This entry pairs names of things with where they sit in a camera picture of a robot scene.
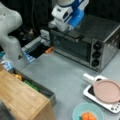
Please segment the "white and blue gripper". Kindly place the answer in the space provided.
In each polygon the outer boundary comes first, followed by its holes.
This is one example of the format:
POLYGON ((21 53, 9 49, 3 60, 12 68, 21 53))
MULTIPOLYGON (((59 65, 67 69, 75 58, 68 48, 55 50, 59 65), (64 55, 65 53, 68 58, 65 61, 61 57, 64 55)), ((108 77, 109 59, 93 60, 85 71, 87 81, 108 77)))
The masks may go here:
POLYGON ((74 29, 84 17, 84 10, 89 0, 56 0, 52 10, 53 20, 50 26, 57 27, 60 31, 74 29))

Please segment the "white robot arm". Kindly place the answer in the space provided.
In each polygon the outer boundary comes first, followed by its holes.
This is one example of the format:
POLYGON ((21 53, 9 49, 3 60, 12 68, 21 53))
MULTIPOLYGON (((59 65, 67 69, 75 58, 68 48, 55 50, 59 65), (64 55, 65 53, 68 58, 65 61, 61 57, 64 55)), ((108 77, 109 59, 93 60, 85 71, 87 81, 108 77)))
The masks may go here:
MULTIPOLYGON (((54 17, 52 23, 60 31, 74 29, 81 22, 88 4, 89 0, 56 0, 52 10, 54 17)), ((13 64, 28 62, 18 40, 9 36, 9 33, 19 28, 21 24, 21 15, 0 1, 0 46, 5 52, 4 59, 13 64)))

